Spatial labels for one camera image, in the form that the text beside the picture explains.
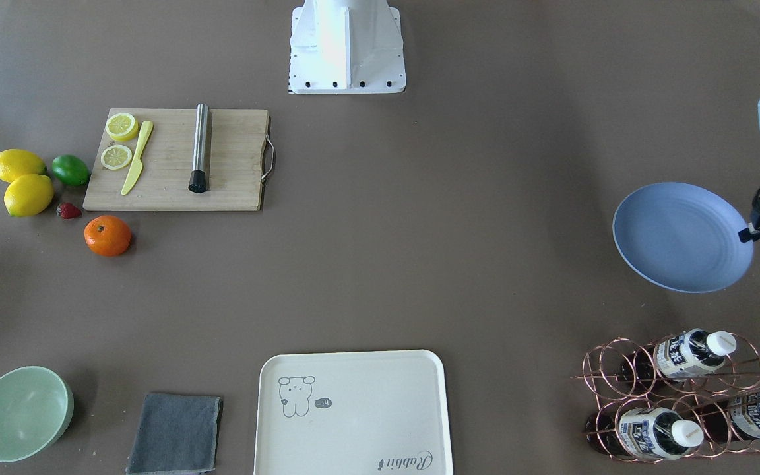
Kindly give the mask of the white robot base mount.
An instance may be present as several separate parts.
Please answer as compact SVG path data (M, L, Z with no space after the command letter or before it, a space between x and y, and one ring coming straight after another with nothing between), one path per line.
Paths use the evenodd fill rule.
M292 10L288 92L396 94L407 78L400 12L386 1L305 1Z

